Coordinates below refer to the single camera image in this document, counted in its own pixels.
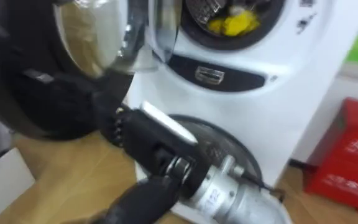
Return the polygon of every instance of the black cable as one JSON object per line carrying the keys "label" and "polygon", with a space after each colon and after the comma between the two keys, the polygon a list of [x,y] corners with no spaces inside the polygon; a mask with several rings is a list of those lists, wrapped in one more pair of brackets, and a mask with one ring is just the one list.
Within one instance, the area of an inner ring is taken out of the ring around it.
{"label": "black cable", "polygon": [[257,185],[261,189],[266,189],[272,194],[279,194],[278,200],[280,203],[283,203],[285,200],[285,191],[282,189],[275,189],[271,186],[266,185],[263,180],[257,178],[253,174],[251,174],[249,171],[244,171],[244,173],[241,175],[241,178],[248,180],[249,182]]}

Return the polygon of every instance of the silver motor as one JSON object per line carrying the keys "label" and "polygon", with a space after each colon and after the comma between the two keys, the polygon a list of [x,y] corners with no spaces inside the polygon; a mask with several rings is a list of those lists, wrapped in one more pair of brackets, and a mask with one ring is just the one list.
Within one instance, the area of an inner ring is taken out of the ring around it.
{"label": "silver motor", "polygon": [[284,206],[268,192],[251,183],[239,184],[245,169],[227,156],[220,169],[211,166],[190,199],[192,207],[220,224],[291,224]]}

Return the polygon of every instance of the yellow cloth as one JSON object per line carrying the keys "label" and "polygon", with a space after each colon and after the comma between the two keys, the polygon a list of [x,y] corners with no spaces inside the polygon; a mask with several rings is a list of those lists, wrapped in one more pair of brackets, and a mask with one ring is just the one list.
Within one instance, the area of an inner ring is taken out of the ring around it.
{"label": "yellow cloth", "polygon": [[208,23],[208,29],[217,34],[235,37],[251,32],[258,28],[259,25],[260,23],[256,14],[252,11],[245,10],[237,16],[213,19]]}

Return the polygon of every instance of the red fire extinguisher box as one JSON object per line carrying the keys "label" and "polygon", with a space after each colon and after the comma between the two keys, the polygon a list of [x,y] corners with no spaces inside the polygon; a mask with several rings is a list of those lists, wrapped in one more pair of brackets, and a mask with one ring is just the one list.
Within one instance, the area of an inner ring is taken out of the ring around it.
{"label": "red fire extinguisher box", "polygon": [[358,100],[344,100],[309,163],[306,192],[358,209]]}

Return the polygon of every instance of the wooden floor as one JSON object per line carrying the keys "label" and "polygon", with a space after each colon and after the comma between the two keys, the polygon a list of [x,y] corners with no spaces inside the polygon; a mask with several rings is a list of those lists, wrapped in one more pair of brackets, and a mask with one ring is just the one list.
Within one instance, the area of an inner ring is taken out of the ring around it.
{"label": "wooden floor", "polygon": [[[134,162],[98,133],[70,142],[15,137],[36,184],[0,214],[0,224],[85,223],[135,183]],[[294,224],[358,224],[358,213],[302,192],[301,171],[288,168],[280,187]],[[166,215],[161,223],[186,221]]]}

